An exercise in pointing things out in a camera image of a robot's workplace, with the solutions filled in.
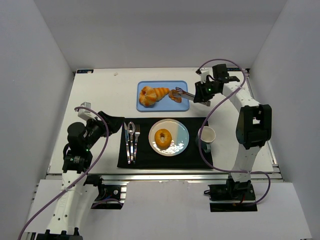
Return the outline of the orange bagel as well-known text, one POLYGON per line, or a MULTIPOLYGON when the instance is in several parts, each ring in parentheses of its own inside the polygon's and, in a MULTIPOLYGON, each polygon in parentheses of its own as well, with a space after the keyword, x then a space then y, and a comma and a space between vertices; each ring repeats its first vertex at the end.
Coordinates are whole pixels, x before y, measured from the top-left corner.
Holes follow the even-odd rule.
POLYGON ((154 140, 160 149, 167 149, 171 145, 172 135, 167 129, 162 128, 156 131, 154 140))

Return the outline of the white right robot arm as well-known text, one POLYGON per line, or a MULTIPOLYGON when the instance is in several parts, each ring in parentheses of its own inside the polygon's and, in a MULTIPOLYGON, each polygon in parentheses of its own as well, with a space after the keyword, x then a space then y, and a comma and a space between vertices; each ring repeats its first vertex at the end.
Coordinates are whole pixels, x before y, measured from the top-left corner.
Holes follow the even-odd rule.
POLYGON ((272 108, 253 99, 243 88, 246 81, 229 75, 226 64, 215 65, 212 71, 198 68, 196 73, 200 81, 195 83, 194 103, 208 104, 216 94, 222 94, 238 111, 235 128, 238 151, 233 168, 228 170, 225 185, 211 191, 214 196, 238 200, 250 193, 256 157, 271 138, 272 108))

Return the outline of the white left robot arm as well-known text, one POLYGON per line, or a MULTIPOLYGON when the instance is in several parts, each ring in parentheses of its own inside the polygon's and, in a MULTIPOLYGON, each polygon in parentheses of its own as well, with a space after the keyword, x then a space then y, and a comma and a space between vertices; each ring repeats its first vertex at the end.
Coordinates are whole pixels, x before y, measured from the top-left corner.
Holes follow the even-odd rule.
POLYGON ((99 195, 102 179, 90 175, 91 169, 102 157, 107 144, 104 144, 96 160, 92 160, 91 148, 100 139, 109 141, 117 133, 124 117, 110 116, 103 111, 95 112, 86 106, 74 108, 79 118, 86 123, 74 122, 67 128, 67 144, 63 150, 62 179, 59 193, 36 211, 22 227, 18 239, 32 221, 50 205, 55 208, 44 233, 38 240, 81 240, 80 228, 87 217, 93 202, 99 195))

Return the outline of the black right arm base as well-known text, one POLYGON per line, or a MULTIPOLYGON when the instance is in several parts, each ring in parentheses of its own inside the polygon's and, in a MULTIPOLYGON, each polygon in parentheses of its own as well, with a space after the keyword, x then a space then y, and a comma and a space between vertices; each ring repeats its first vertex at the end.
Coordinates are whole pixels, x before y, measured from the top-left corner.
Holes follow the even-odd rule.
POLYGON ((212 213, 256 212, 256 195, 250 180, 235 182, 229 177, 224 184, 211 184, 203 192, 209 197, 212 213))

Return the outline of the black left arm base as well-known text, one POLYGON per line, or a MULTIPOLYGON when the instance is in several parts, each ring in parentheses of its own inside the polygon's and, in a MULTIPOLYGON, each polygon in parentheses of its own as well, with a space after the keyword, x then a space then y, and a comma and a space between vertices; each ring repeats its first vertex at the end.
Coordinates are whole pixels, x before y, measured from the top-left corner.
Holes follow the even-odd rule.
POLYGON ((84 182, 86 185, 97 187, 98 195, 92 203, 91 209, 95 210, 121 210, 123 207, 123 185, 105 183, 99 175, 89 175, 84 182))

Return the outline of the metal tongs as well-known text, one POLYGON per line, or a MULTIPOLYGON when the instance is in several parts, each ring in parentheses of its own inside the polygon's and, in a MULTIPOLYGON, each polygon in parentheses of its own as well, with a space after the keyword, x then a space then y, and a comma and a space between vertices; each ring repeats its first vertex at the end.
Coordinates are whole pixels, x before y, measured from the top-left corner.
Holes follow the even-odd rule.
POLYGON ((195 101, 195 95, 184 91, 182 88, 176 87, 175 90, 177 90, 180 93, 181 98, 187 99, 193 103, 196 103, 195 101))

